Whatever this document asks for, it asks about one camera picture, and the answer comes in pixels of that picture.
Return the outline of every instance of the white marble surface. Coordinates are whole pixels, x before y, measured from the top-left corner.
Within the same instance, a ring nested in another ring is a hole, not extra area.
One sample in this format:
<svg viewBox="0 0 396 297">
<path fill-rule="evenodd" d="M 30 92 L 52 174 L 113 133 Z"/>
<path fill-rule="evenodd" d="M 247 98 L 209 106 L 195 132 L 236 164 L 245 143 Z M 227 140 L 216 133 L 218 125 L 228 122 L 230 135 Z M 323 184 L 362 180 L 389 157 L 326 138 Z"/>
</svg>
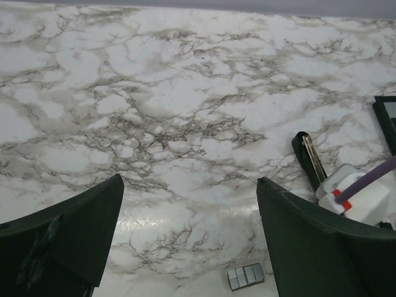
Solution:
<svg viewBox="0 0 396 297">
<path fill-rule="evenodd" d="M 16 2 L 0 14 L 0 221 L 115 173 L 126 184 L 94 296 L 276 296 L 256 179 L 312 197 L 290 144 L 301 130 L 328 173 L 389 156 L 371 103 L 396 88 L 394 22 Z M 225 269 L 253 260 L 267 281 L 231 293 Z"/>
</svg>

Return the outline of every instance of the purple cable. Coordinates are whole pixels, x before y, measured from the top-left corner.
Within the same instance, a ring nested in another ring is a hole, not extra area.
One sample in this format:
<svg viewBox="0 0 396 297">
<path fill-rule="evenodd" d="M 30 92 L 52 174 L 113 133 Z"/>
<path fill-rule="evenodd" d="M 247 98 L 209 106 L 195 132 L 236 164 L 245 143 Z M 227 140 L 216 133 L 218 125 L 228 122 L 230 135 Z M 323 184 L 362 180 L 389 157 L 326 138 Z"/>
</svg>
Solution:
<svg viewBox="0 0 396 297">
<path fill-rule="evenodd" d="M 369 184 L 371 184 L 372 182 L 376 181 L 377 179 L 381 178 L 382 176 L 391 172 L 394 169 L 396 169 L 396 156 L 385 161 L 381 165 L 375 167 L 369 173 L 362 176 L 360 179 L 358 179 L 349 187 L 347 187 L 344 191 L 341 192 L 341 194 L 338 197 L 335 198 L 336 203 L 343 204 L 345 201 L 347 201 L 357 192 L 364 189 Z"/>
</svg>

